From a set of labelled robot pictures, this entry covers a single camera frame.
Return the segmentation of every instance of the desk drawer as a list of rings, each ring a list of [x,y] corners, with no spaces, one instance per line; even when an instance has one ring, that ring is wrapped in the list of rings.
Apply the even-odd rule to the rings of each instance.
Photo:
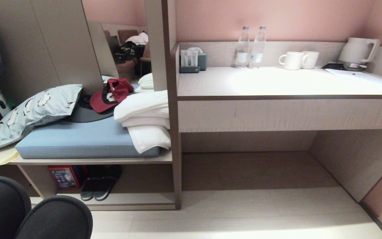
[[[180,132],[382,129],[382,99],[178,102]]]

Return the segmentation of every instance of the red box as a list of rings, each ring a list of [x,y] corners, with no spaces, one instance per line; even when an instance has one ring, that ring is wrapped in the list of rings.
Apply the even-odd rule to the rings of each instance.
[[[59,189],[79,189],[86,179],[85,165],[49,166],[48,170]]]

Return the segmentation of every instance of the ceramic cup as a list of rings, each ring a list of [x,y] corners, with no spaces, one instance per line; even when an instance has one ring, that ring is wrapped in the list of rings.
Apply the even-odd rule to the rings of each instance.
[[[318,60],[319,52],[316,51],[303,51],[307,58],[301,64],[302,69],[314,69],[316,61]]]
[[[301,64],[305,61],[307,55],[302,52],[289,51],[287,54],[279,57],[279,63],[283,65],[286,70],[300,70]]]

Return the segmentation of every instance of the white desk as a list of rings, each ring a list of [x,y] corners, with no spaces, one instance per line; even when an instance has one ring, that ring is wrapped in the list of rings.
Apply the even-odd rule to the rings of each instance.
[[[382,77],[213,67],[180,74],[178,100],[180,132],[382,129]]]

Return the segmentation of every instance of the water bottle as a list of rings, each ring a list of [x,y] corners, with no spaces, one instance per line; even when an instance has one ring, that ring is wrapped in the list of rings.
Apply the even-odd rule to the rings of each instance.
[[[266,27],[261,26],[260,31],[254,39],[253,50],[251,51],[250,65],[251,69],[259,69],[262,64],[263,51],[266,45]]]
[[[248,64],[247,55],[248,47],[250,45],[250,38],[248,36],[248,26],[243,27],[243,32],[238,40],[237,57],[235,58],[235,68],[245,68]]]

